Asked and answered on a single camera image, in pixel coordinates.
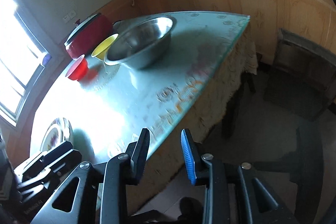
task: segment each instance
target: red cup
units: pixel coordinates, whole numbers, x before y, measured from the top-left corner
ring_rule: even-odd
[[[73,81],[80,80],[85,76],[88,70],[89,67],[83,54],[72,64],[65,77]]]

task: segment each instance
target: red cooking pot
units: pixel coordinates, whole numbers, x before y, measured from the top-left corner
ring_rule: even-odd
[[[98,13],[80,23],[64,43],[72,59],[92,52],[97,45],[110,36],[112,24],[106,16]]]

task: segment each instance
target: stainless steel bowl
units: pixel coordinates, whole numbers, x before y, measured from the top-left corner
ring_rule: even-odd
[[[170,18],[158,17],[131,28],[110,46],[104,57],[105,63],[122,63],[134,69],[147,67],[168,49],[172,26]]]

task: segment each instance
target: pot lid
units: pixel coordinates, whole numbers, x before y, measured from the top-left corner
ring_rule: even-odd
[[[69,45],[70,42],[83,30],[87,25],[89,25],[92,21],[94,21],[98,16],[100,16],[101,13],[92,15],[85,19],[81,24],[79,24],[69,35],[68,39],[64,43],[65,46]]]

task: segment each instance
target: electrical outlet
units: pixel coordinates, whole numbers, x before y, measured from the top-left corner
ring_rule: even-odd
[[[77,13],[75,12],[75,10],[71,10],[70,13],[68,13],[68,16],[73,19],[75,16],[77,15]]]
[[[69,15],[65,15],[63,17],[63,21],[64,21],[65,24],[67,24],[69,22],[69,20],[70,20],[70,16]]]

